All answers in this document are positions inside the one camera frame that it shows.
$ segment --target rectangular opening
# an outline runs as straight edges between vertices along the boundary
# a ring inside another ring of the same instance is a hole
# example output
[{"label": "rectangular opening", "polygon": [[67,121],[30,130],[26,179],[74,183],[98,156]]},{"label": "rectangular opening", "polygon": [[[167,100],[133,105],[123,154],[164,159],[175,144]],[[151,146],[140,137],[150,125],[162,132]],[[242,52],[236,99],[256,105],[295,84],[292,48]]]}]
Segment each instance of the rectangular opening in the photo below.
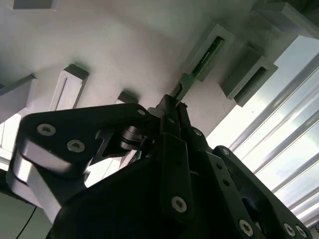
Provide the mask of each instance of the rectangular opening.
[{"label": "rectangular opening", "polygon": [[254,89],[254,87],[258,84],[259,80],[266,73],[267,69],[264,67],[260,67],[258,71],[249,79],[249,81],[245,84],[245,86],[238,92],[238,94],[234,97],[234,100],[238,103],[240,102],[246,94]]},{"label": "rectangular opening", "polygon": [[224,39],[221,37],[216,37],[214,42],[205,52],[203,57],[200,59],[199,63],[196,65],[194,70],[192,71],[192,76],[197,80],[199,79],[203,73],[206,71],[208,66],[212,63],[213,58],[216,56],[217,52],[220,50],[224,43]]}]

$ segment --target white ceiling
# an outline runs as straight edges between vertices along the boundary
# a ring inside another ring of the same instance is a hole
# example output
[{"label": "white ceiling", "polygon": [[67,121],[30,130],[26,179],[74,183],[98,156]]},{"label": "white ceiling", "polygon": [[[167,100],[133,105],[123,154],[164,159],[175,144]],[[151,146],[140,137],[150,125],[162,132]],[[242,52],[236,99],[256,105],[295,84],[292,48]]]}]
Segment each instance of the white ceiling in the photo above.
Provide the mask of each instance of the white ceiling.
[{"label": "white ceiling", "polygon": [[[38,78],[34,112],[47,111],[61,70],[90,72],[78,107],[113,104],[123,89],[155,106],[212,19],[274,62],[296,36],[255,13],[255,0],[59,0],[56,11],[10,10],[0,2],[0,83]],[[208,135],[235,106],[217,82],[230,74],[240,42],[184,98],[192,124]]]}]

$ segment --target bolt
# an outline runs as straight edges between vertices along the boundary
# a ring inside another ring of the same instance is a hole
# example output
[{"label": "bolt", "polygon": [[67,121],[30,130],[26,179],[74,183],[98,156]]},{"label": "bolt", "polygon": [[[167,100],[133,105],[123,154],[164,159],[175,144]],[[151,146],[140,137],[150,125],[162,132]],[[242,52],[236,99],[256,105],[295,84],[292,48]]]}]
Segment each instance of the bolt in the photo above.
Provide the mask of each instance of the bolt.
[{"label": "bolt", "polygon": [[290,227],[287,223],[284,223],[284,226],[289,235],[291,235],[292,237],[296,236],[296,233],[292,227]]},{"label": "bolt", "polygon": [[200,132],[198,129],[194,128],[194,132],[195,132],[198,136],[201,136],[201,132]]},{"label": "bolt", "polygon": [[47,123],[40,124],[36,129],[39,132],[39,134],[43,136],[52,136],[56,132],[55,127]]},{"label": "bolt", "polygon": [[183,198],[179,197],[179,196],[174,196],[171,199],[171,205],[173,206],[173,208],[178,211],[179,213],[184,213],[187,210],[187,204],[184,201]]},{"label": "bolt", "polygon": [[67,143],[67,148],[71,152],[81,153],[85,150],[85,145],[81,141],[77,139],[73,139]]},{"label": "bolt", "polygon": [[225,155],[229,155],[229,152],[228,152],[227,149],[223,148],[222,151],[223,151],[223,153],[224,153]]},{"label": "bolt", "polygon": [[298,225],[296,225],[297,230],[299,231],[299,233],[304,237],[307,238],[307,234],[305,233],[304,229],[302,229],[301,227],[299,227]]},{"label": "bolt", "polygon": [[145,115],[146,113],[144,112],[144,111],[142,111],[142,110],[138,110],[138,112],[141,114],[141,115]]},{"label": "bolt", "polygon": [[251,225],[248,222],[246,222],[245,220],[241,219],[241,220],[239,220],[238,224],[239,224],[239,227],[243,231],[244,234],[246,234],[250,238],[254,235],[254,231],[253,231]]}]

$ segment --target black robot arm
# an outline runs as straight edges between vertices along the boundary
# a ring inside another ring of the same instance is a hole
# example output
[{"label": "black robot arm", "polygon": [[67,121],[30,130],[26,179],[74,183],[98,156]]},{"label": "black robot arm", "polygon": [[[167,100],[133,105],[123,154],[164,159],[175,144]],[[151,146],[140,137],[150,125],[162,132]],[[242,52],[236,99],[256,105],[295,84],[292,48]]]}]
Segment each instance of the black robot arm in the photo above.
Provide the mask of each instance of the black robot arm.
[{"label": "black robot arm", "polygon": [[[22,119],[7,182],[44,209],[48,239],[312,238],[228,148],[208,146],[185,104],[165,95],[156,112],[122,104]],[[139,160],[86,188],[89,165],[131,150]]]}]

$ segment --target wall mount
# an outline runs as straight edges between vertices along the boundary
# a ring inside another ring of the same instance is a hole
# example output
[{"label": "wall mount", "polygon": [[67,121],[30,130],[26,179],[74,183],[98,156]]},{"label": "wall mount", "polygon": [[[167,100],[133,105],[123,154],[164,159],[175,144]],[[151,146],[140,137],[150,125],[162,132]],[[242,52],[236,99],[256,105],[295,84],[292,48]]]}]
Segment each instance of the wall mount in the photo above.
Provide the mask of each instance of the wall mount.
[{"label": "wall mount", "polygon": [[231,76],[221,83],[225,96],[244,106],[278,69],[276,65],[246,46]]},{"label": "wall mount", "polygon": [[261,3],[253,10],[281,31],[319,39],[319,28],[289,3]]}]

